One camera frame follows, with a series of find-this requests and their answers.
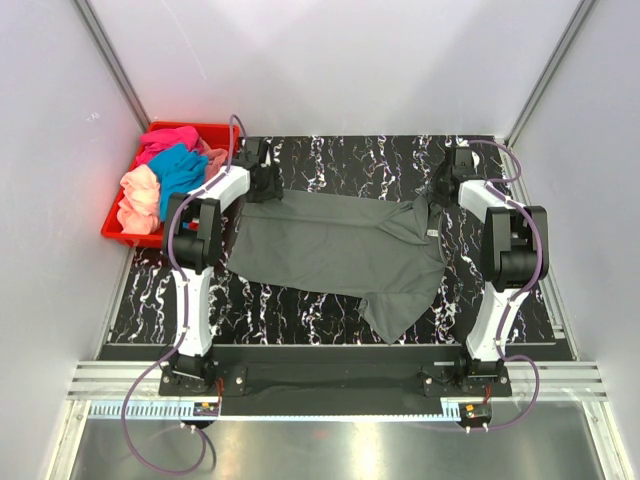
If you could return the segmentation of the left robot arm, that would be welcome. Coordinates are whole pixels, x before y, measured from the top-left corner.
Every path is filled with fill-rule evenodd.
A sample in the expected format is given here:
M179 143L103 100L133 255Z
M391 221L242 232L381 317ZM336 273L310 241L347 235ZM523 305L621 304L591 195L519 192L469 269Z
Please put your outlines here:
M169 197L163 253L177 294L174 346L160 355L162 395L216 394L223 378L213 358L209 288L223 253L222 214L237 200L283 198L279 161L267 139L247 138L231 162L203 185Z

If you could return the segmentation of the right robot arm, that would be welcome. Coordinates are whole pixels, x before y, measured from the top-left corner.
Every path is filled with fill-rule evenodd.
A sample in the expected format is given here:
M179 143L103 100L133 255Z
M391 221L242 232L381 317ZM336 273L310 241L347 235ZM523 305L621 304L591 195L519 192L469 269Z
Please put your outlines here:
M425 374L427 396L510 394L506 339L524 300L549 268L547 212L500 192L476 174L469 146L450 146L429 184L440 206L457 205L483 223L482 303L459 357Z

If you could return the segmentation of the grey t shirt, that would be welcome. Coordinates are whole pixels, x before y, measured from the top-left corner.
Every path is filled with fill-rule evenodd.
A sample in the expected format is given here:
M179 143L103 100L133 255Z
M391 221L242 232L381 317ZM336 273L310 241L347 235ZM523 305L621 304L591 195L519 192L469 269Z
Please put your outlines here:
M355 297L360 316L392 344L439 290L441 217L424 195L392 202L288 190L244 205L227 267L252 282Z

